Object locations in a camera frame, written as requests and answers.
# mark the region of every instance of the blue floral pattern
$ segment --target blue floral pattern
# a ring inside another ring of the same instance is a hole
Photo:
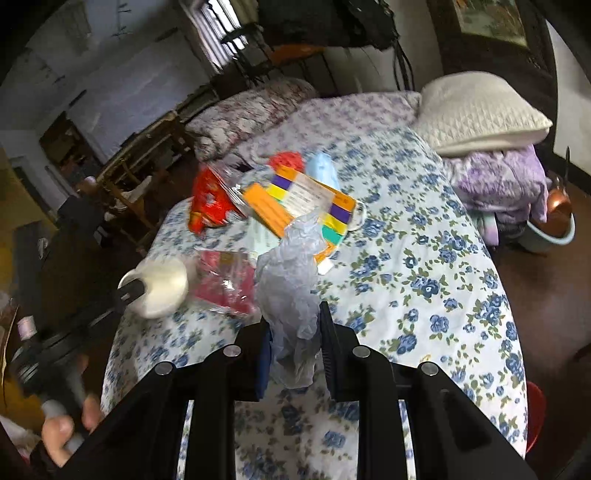
[[[343,190],[375,198],[364,225],[343,240],[334,267],[318,283],[335,322],[391,361],[438,363],[524,455],[527,402],[517,330],[482,239],[441,173],[441,159],[406,128],[344,138],[326,151]],[[261,175],[256,168],[243,182]],[[198,238],[186,228],[188,209],[185,200],[170,211],[149,257],[195,247],[246,248],[245,222]],[[231,343],[241,326],[190,300],[157,320],[126,313],[106,369],[103,409],[113,409],[157,362],[202,361]],[[412,476],[404,403],[401,415]],[[271,381],[260,403],[236,405],[238,478],[355,479],[358,423],[356,403],[330,398],[319,359],[311,386],[286,390]]]

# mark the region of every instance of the white pillow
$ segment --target white pillow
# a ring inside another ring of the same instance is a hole
[[[552,122],[504,79],[487,72],[447,75],[421,92],[412,129],[445,157],[541,142]]]

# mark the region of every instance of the black bag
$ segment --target black bag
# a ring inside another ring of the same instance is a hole
[[[394,13],[375,0],[259,0],[259,24],[268,45],[365,47],[398,40]]]

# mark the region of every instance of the red bucket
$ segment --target red bucket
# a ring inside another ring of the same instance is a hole
[[[527,381],[527,447],[528,453],[535,445],[542,431],[546,417],[546,397],[540,388],[532,382]]]

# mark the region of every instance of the white plastic bag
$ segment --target white plastic bag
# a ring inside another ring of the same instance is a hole
[[[320,350],[320,298],[314,255],[326,249],[318,211],[298,217],[278,247],[256,262],[255,300],[273,336],[271,376],[287,388],[308,387]]]

